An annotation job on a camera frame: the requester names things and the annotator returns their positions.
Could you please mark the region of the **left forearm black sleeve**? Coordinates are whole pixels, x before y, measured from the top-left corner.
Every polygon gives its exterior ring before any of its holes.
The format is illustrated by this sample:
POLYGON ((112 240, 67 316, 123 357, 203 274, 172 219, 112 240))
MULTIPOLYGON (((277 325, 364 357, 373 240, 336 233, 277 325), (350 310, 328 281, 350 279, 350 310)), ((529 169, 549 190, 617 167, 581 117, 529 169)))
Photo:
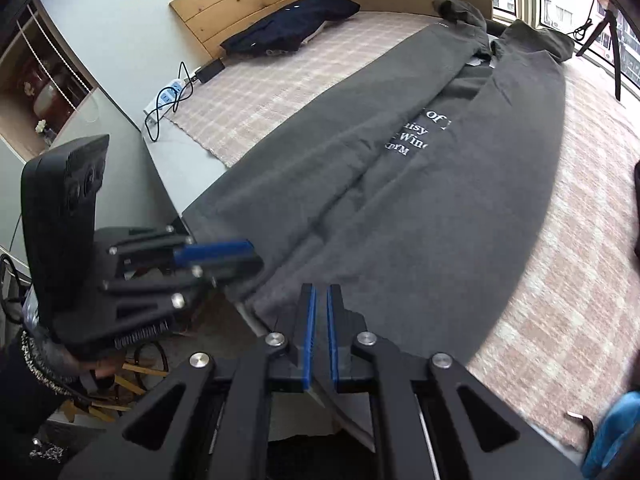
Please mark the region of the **left forearm black sleeve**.
POLYGON ((68 396, 78 369, 54 344, 21 330, 1 353, 1 477, 55 479, 62 448, 35 445, 40 427, 68 396))

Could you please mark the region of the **left hand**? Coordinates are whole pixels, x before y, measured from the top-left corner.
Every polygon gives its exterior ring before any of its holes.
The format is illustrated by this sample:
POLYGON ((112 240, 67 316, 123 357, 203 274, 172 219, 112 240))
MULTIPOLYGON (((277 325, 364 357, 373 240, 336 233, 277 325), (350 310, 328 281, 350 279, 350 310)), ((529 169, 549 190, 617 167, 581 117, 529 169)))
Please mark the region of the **left hand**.
POLYGON ((79 361, 62 344, 26 334, 23 342, 29 362, 43 375, 63 382, 93 373, 96 378, 115 375, 125 363, 126 353, 116 351, 94 361, 79 361))

